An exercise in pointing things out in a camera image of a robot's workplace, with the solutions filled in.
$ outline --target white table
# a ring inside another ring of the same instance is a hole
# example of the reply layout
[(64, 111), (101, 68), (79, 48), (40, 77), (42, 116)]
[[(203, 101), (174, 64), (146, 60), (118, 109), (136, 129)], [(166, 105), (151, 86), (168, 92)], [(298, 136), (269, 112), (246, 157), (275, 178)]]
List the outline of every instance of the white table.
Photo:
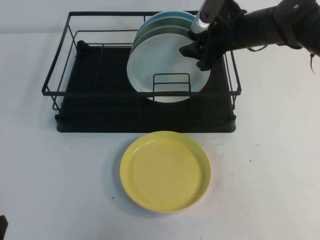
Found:
[(142, 134), (57, 132), (41, 88), (60, 37), (0, 34), (5, 240), (319, 238), (320, 59), (313, 74), (306, 50), (237, 51), (237, 130), (188, 134), (207, 152), (212, 182), (196, 205), (162, 215), (133, 204), (119, 179)]

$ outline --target yellow plate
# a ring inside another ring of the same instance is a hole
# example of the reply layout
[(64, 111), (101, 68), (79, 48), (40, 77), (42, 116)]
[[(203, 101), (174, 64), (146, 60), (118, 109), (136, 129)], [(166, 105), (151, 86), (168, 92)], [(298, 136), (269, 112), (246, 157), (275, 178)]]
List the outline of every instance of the yellow plate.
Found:
[(159, 213), (173, 213), (196, 203), (210, 177), (210, 162), (201, 146), (172, 131), (139, 138), (125, 151), (120, 165), (126, 193), (141, 207)]

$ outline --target stack of plates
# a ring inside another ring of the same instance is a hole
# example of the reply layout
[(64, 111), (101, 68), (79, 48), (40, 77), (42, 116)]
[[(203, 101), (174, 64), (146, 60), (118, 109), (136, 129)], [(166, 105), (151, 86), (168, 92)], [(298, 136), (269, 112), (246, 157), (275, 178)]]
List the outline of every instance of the stack of plates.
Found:
[[(195, 16), (180, 11), (160, 12), (138, 30), (130, 53), (127, 75), (137, 92), (199, 92), (207, 83), (209, 71), (200, 71), (197, 60), (184, 57), (179, 48), (191, 44), (188, 31)], [(157, 96), (155, 101), (174, 103), (188, 96)]]

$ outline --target black drip tray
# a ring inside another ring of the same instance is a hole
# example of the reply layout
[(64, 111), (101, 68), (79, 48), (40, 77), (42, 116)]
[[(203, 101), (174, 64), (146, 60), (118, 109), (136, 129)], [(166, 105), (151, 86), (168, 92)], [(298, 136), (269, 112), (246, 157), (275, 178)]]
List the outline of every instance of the black drip tray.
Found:
[(138, 96), (127, 77), (131, 47), (90, 46), (79, 41), (67, 93), (55, 116), (60, 132), (233, 132), (236, 116), (223, 58), (212, 66), (204, 95), (176, 103)]

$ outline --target black object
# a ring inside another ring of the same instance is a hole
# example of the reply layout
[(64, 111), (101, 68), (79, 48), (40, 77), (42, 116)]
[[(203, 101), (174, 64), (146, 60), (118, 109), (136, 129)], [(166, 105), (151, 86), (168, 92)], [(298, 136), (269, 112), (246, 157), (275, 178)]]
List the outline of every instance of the black object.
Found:
[[(241, 85), (234, 55), (230, 67), (234, 69), (237, 86), (233, 89), (231, 72), (226, 56), (211, 66), (209, 80), (202, 91), (136, 92), (127, 76), (127, 62), (131, 46), (127, 43), (76, 42), (79, 32), (96, 34), (94, 30), (72, 32), (69, 22), (73, 16), (152, 16), (157, 12), (70, 12), (56, 56), (42, 88), (45, 96), (53, 99), (57, 129), (60, 132), (233, 132), (236, 129), (235, 101), (241, 94)], [(61, 54), (67, 31), (70, 32), (70, 51), (56, 91), (48, 87)], [(105, 30), (103, 32), (137, 30)], [(62, 81), (72, 49), (76, 48), (75, 61), (65, 91)], [(160, 103), (156, 96), (189, 96), (176, 103)], [(58, 97), (63, 97), (61, 105)]]
[(8, 227), (8, 221), (4, 215), (0, 216), (0, 240), (4, 240), (6, 230)]
[(195, 42), (180, 48), (185, 57), (199, 60), (197, 66), (202, 71), (209, 70), (227, 51), (271, 44), (303, 47), (320, 56), (320, 7), (316, 0), (283, 0), (278, 6), (250, 13), (233, 0), (206, 3), (201, 13), (215, 16), (207, 19), (211, 20), (209, 29), (198, 36), (190, 33)]

